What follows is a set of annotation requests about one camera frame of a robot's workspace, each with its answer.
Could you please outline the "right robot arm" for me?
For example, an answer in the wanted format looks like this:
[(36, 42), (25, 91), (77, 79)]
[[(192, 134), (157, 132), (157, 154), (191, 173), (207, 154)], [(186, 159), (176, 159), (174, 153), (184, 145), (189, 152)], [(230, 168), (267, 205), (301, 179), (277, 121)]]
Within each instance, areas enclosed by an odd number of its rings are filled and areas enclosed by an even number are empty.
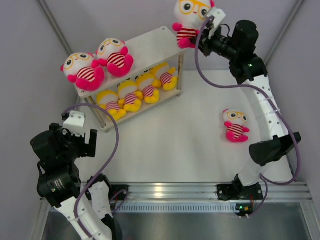
[[(233, 192), (240, 199), (251, 194), (252, 188), (265, 181), (286, 186), (295, 182), (301, 170), (301, 141), (299, 132), (293, 132), (276, 105), (270, 89), (268, 71), (264, 61), (254, 53), (258, 38), (257, 26), (249, 20), (238, 21), (232, 37), (221, 35), (221, 28), (214, 25), (214, 17), (205, 20), (194, 39), (194, 59), (200, 77), (218, 89), (241, 89), (250, 102), (259, 127), (261, 141), (250, 145), (250, 160), (232, 181)], [(216, 53), (229, 60), (230, 72), (236, 84), (220, 85), (210, 81), (202, 72), (199, 52), (204, 56)], [(287, 181), (273, 181), (264, 176), (291, 151), (296, 153), (296, 170)]]

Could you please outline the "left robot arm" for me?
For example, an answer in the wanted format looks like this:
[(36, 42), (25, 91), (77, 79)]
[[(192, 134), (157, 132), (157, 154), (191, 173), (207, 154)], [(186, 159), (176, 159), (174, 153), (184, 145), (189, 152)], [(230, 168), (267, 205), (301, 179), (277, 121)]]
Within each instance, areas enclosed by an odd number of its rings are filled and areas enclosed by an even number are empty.
[(72, 135), (58, 123), (35, 136), (30, 145), (39, 161), (37, 193), (61, 213), (83, 240), (121, 240), (123, 232), (114, 218), (109, 198), (113, 187), (105, 175), (92, 177), (82, 188), (75, 161), (95, 157), (97, 130), (91, 130), (89, 142)]

